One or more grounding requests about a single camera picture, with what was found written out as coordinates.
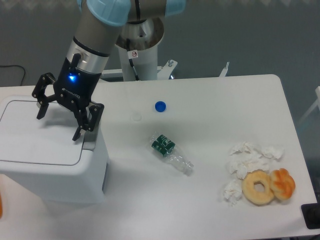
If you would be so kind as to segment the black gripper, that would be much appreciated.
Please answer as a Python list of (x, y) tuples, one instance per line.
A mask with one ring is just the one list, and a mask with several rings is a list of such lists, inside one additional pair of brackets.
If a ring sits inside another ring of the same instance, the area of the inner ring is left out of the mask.
[[(56, 101), (72, 111), (76, 118), (78, 127), (72, 137), (73, 141), (80, 138), (81, 131), (93, 132), (99, 125), (105, 108), (102, 103), (91, 100), (100, 76), (100, 73), (90, 73), (72, 67), (66, 58), (57, 80), (51, 72), (39, 77), (31, 94), (39, 105), (36, 118), (42, 119), (46, 115), (49, 103)], [(46, 96), (48, 85), (53, 85), (54, 94)]]

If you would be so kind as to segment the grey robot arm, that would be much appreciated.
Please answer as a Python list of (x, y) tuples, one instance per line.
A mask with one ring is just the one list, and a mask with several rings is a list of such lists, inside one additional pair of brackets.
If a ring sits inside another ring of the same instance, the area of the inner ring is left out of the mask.
[(125, 24), (180, 14), (184, 0), (79, 0), (81, 17), (57, 78), (39, 77), (32, 92), (42, 119), (56, 101), (73, 112), (78, 127), (73, 141), (98, 126), (104, 105), (91, 100), (101, 74)]

